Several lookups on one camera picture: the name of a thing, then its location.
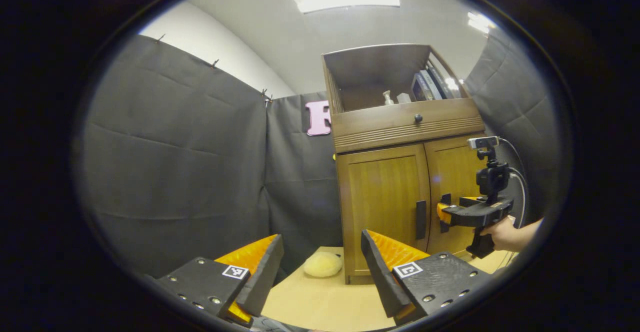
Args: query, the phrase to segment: cabinet door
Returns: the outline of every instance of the cabinet door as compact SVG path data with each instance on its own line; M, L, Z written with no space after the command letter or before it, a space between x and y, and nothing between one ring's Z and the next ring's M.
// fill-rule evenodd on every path
M431 220L424 150L417 144L336 157L347 284L371 275L361 251L365 228L426 249L426 238L416 239L416 202L427 202L425 236Z
M475 150L467 145L467 139L482 137L482 134L458 138L429 141L424 144L429 164L431 208L436 211L442 195L451 193L451 203L458 204L461 196L480 196L476 184L476 172L487 166L487 161L478 159ZM427 253L450 252L459 257L468 255L467 246L474 239L473 228L452 227L441 233L437 213L431 214Z

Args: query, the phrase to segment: sponge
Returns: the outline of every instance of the sponge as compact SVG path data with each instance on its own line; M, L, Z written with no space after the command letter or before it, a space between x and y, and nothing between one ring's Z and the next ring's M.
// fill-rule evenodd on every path
M340 272L343 262L329 252L316 252L304 262L304 273L313 277L331 277Z

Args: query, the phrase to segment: pink letter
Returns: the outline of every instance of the pink letter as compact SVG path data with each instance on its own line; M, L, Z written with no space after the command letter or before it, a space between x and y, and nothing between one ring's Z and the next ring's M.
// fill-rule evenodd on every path
M331 115L329 114L329 101L314 101L307 102L304 105L309 109L309 116L311 121L311 128L307 130L307 135L327 135L331 133L331 127L325 124L325 120L331 124Z

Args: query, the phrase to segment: cabinet door handle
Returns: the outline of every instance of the cabinet door handle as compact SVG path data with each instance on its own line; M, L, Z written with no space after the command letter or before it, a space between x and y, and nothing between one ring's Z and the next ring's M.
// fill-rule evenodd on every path
M415 239L426 237L427 230L427 202L418 201L415 203Z

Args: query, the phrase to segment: book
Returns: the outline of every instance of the book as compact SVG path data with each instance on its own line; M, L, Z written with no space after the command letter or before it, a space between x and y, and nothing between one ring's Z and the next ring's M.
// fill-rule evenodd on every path
M425 82L427 82L427 85L429 86L429 89L436 100L442 100L443 98L446 98L440 93L438 87L436 86L436 83L434 82L432 77L429 76L427 70L420 70L420 76L425 80Z
M430 61L427 62L427 71L436 82L436 85L438 85L438 88L441 94L445 95L446 98L454 98L453 93L449 89L448 85L445 83L441 73L433 64L431 64Z
M434 94L430 91L427 82L423 79L420 73L414 73L413 75L411 92L413 92L416 101L435 100Z
M440 78L444 82L444 85L448 87L448 90L453 94L454 98L462 98L462 94L460 93L460 89L458 88L458 85L447 84L446 77L449 77L451 79L453 79L453 77L449 76L448 74L445 75L444 73L442 73L443 71L446 72L447 69L444 68L444 66L441 64L441 62L438 59L434 59L433 61L428 60L427 64L434 68L435 72L440 76Z

